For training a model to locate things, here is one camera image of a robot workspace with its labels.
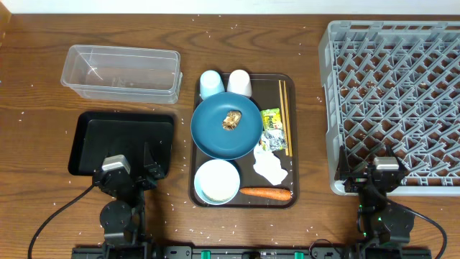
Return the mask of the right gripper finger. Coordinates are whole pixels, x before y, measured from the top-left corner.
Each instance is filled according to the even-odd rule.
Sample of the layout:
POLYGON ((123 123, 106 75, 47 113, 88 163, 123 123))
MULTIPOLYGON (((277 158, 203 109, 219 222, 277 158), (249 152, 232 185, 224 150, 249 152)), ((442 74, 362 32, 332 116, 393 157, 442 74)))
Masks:
POLYGON ((339 149, 339 162, 337 165, 335 180, 346 180, 351 175, 348 158, 346 156, 346 148, 342 145, 339 149))
POLYGON ((386 146, 386 155, 391 158, 393 170, 408 171, 402 160, 394 153, 389 145, 386 146))

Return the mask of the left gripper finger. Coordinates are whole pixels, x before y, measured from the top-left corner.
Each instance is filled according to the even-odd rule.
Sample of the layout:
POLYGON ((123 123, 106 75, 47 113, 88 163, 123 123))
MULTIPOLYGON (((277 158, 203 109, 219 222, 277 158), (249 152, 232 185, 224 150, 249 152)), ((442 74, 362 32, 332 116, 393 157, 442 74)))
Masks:
POLYGON ((124 140, 116 139, 109 146, 109 157, 124 154, 124 140))
POLYGON ((155 160, 155 157, 150 149, 148 142, 144 144, 144 169, 148 172, 148 175, 154 180, 160 180, 165 178, 165 170, 155 160))

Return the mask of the dark blue plate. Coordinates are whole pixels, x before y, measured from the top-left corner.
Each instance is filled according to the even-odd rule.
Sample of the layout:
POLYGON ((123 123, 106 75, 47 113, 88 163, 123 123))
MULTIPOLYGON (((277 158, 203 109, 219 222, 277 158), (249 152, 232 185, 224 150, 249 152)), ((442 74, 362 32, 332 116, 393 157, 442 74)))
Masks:
POLYGON ((190 131, 196 146, 212 158, 235 160, 250 153, 263 131, 262 117, 257 105, 249 98, 223 92, 202 101, 193 112, 190 131), (223 122, 229 112, 241 113, 233 130, 223 122))

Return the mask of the orange carrot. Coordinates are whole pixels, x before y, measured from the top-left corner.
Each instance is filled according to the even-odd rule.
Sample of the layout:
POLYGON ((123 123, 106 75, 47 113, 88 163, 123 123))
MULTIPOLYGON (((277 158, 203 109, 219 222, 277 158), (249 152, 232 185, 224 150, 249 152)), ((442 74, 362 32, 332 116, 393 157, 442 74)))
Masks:
POLYGON ((257 196, 266 199, 273 199, 278 201, 289 201, 291 200, 292 194, 290 191, 282 188, 241 188, 239 190, 242 194, 248 196, 257 196))

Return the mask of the brown food scrap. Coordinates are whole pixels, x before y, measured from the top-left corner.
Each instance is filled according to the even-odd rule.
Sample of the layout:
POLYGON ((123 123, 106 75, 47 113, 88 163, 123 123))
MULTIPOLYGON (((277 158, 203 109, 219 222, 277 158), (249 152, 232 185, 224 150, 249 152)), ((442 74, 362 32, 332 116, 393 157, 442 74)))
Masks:
POLYGON ((242 118, 240 111, 230 111, 227 113, 226 118, 223 120, 222 126, 225 130, 235 130, 239 125, 239 121, 242 118))

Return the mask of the green snack wrapper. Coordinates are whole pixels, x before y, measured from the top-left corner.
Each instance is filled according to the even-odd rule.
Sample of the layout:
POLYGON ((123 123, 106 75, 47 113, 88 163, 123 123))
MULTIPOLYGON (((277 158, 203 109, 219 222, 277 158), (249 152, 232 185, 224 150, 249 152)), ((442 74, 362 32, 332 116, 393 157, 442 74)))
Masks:
POLYGON ((264 130, 282 130, 283 124, 279 108, 265 109, 261 112, 264 130))

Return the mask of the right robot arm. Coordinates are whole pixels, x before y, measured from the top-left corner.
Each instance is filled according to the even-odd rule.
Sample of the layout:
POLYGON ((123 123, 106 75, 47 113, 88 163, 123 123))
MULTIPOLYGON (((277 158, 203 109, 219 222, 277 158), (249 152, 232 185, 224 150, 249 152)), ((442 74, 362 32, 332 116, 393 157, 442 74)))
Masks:
POLYGON ((410 242, 410 231, 415 216, 397 205, 391 205, 387 194, 399 187, 407 173, 406 167, 385 147, 385 155, 377 156, 357 173, 351 170, 346 148, 340 147, 336 180, 341 180, 344 191, 359 195, 356 227, 364 239, 349 248, 349 258, 365 258, 389 253, 402 256, 402 245, 410 242))

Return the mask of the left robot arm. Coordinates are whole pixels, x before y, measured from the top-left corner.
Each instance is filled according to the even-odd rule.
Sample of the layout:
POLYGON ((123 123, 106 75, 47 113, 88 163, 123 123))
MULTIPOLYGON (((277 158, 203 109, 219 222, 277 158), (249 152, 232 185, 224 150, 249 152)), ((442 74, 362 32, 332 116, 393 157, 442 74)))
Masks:
POLYGON ((145 191, 157 187, 157 181, 165 177, 165 171, 155 160, 150 144, 144 144, 142 167, 135 171, 124 155, 103 159, 101 168, 93 174, 93 185, 114 200, 100 213, 104 229, 103 252, 128 256, 139 253, 147 258, 152 254, 152 238, 146 235, 145 191))

